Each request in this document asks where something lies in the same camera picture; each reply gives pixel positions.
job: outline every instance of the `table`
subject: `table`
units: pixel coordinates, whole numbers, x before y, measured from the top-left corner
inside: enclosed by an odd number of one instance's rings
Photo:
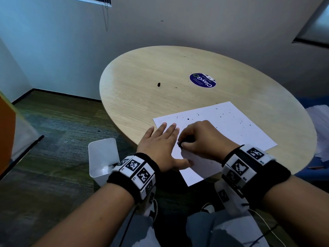
[[[207,74],[217,85],[199,87],[192,73]],[[297,99],[267,75],[220,54],[179,46],[135,49],[105,68],[99,89],[117,130],[135,146],[153,118],[231,101],[278,144],[267,152],[293,174],[315,152],[314,125]]]

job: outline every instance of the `green carpet floor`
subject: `green carpet floor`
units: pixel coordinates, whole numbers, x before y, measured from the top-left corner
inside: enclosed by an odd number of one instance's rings
[[[32,245],[99,188],[89,176],[90,142],[115,138],[121,160],[135,152],[101,102],[33,91],[15,107],[45,137],[0,181],[1,247]],[[223,208],[211,182],[187,187],[175,171],[157,178],[155,198],[154,229],[162,246],[173,239],[190,245],[186,218],[204,203]]]

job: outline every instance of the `blue seat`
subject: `blue seat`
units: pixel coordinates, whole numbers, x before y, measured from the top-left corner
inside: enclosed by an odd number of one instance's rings
[[[304,108],[327,105],[329,106],[329,96],[317,99],[310,98],[297,98]],[[323,167],[321,169],[310,169],[309,167]],[[322,162],[320,158],[313,157],[311,162],[300,172],[295,174],[297,177],[302,178],[308,182],[314,181],[329,181],[329,161]]]

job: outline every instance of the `white paper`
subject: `white paper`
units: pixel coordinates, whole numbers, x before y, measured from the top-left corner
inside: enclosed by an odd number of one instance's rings
[[[318,141],[315,156],[322,162],[329,160],[329,107],[327,105],[313,106],[306,109],[313,121]]]
[[[157,127],[163,122],[167,123],[167,128],[171,124],[176,123],[177,127],[180,128],[180,132],[182,132],[189,124],[202,120],[209,120],[219,132],[239,145],[249,143],[264,151],[277,145],[231,102],[220,103],[209,107],[202,107],[153,119]],[[222,167],[219,163],[200,158],[186,151],[181,152],[181,149],[177,144],[175,144],[171,155],[176,159],[183,159],[182,155],[184,155],[185,158],[194,161],[194,166],[192,168],[180,170],[180,173],[188,186],[222,171]]]

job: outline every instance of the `black eraser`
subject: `black eraser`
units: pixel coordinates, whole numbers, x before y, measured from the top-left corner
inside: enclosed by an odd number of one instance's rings
[[[182,143],[187,142],[187,143],[193,143],[195,142],[195,137],[194,135],[188,135],[186,136],[182,141],[178,142],[178,146],[182,148]]]

